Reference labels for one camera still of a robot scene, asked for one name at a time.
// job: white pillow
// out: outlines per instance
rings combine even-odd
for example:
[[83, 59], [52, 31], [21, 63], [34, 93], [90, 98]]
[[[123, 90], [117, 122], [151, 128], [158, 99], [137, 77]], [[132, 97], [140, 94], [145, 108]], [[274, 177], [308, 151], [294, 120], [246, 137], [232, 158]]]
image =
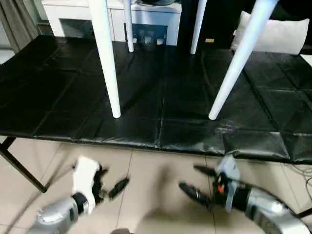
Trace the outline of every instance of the white pillow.
[[[243, 37], [250, 14], [242, 11], [231, 49], [236, 50]], [[299, 54], [308, 33], [309, 19], [302, 21], [268, 20], [254, 51]]]

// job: metal table leg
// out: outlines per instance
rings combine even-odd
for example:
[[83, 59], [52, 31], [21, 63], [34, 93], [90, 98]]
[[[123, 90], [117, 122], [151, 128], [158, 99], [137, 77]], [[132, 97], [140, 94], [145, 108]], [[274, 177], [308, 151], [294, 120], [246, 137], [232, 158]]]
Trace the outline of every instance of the metal table leg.
[[40, 192], [45, 193], [47, 188], [43, 186], [9, 151], [8, 148], [15, 140], [14, 137], [8, 137], [4, 143], [0, 143], [0, 154], [15, 169], [17, 169], [29, 182], [31, 182]]

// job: white cabinet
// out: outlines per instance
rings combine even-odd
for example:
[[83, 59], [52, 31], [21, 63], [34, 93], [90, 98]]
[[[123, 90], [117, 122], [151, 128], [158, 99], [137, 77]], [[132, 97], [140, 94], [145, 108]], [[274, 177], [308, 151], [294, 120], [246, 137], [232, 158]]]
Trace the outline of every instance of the white cabinet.
[[[60, 19], [91, 20], [87, 0], [43, 0], [43, 7], [56, 36], [64, 36]], [[107, 0], [111, 39], [125, 41], [122, 0]], [[182, 7], [179, 2], [168, 6], [131, 5], [132, 23], [167, 26], [167, 45], [176, 45]]]
[[[116, 41], [125, 41], [123, 10], [111, 9]], [[132, 23], [167, 26], [167, 45], [176, 45], [180, 25], [180, 13], [132, 10]]]

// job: red component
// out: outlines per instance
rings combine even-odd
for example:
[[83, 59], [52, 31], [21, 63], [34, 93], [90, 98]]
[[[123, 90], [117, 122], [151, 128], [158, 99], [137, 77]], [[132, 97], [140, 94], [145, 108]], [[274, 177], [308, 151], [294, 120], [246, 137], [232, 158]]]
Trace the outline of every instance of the red component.
[[221, 194], [224, 193], [224, 188], [221, 185], [218, 185], [218, 190]]

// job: white furniture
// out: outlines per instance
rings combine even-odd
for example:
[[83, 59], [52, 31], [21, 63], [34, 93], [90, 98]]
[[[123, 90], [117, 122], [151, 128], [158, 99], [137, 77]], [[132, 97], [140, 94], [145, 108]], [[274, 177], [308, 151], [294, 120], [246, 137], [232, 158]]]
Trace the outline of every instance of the white furniture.
[[[130, 0], [124, 4], [123, 0], [107, 0], [111, 39], [116, 41], [126, 41], [124, 23], [129, 15], [125, 15], [124, 5], [129, 7]], [[49, 15], [50, 25], [55, 35], [63, 35], [60, 30], [59, 20], [57, 19], [76, 19], [90, 20], [88, 0], [43, 0], [43, 7]], [[138, 4], [131, 5], [131, 23], [164, 25], [167, 26], [167, 45], [176, 45], [182, 7], [179, 2], [174, 2], [169, 6], [143, 6]]]
[[[80, 7], [69, 6], [69, 3], [78, 4]], [[64, 37], [60, 19], [91, 20], [96, 37], [98, 53], [104, 73], [107, 92], [112, 108], [113, 117], [120, 117], [120, 104], [117, 88], [115, 61], [111, 41], [111, 24], [106, 0], [44, 0], [43, 7], [49, 19], [55, 36]]]
[[[207, 0], [199, 0], [198, 2], [191, 54], [196, 52], [206, 2]], [[209, 113], [209, 119], [215, 120], [217, 118], [224, 102], [230, 94], [238, 76], [240, 75], [251, 52], [253, 51], [254, 45], [263, 31], [267, 20], [270, 18], [277, 2], [278, 0], [256, 0], [244, 36], [235, 52], [230, 67], [225, 75], [220, 90]]]
[[[168, 10], [168, 7], [151, 7], [151, 6], [130, 6], [130, 0], [124, 0], [124, 14], [118, 15], [118, 19], [124, 17], [126, 21], [126, 31], [128, 38], [128, 49], [129, 52], [133, 51], [133, 35], [132, 35], [132, 21], [139, 22], [136, 17], [132, 17], [132, 10], [136, 11], [137, 9], [158, 9], [158, 11]], [[114, 1], [116, 4], [115, 7], [122, 7], [122, 3]], [[49, 23], [51, 25], [52, 31], [57, 37], [64, 37], [64, 31], [60, 22], [60, 19], [74, 19], [74, 20], [91, 20], [93, 30], [96, 37], [98, 53], [104, 73], [105, 83], [108, 91], [108, 96], [112, 108], [112, 113], [115, 118], [119, 118], [120, 113], [120, 104], [117, 88], [117, 79], [116, 79], [116, 69], [115, 61], [113, 54], [112, 39], [114, 39], [114, 29], [112, 24], [112, 13], [107, 6], [107, 0], [43, 0], [42, 1], [45, 13], [48, 17]], [[174, 20], [171, 18], [162, 17], [164, 14], [169, 14], [166, 12], [153, 12], [152, 13], [140, 12], [139, 17], [143, 17], [143, 21], [146, 21], [147, 24], [152, 24], [151, 19], [154, 17], [161, 17], [162, 22], [168, 25], [168, 31], [176, 32], [176, 38], [167, 38], [167, 44], [175, 43], [177, 41], [178, 27], [172, 28], [174, 23], [180, 22], [178, 17], [174, 17]]]

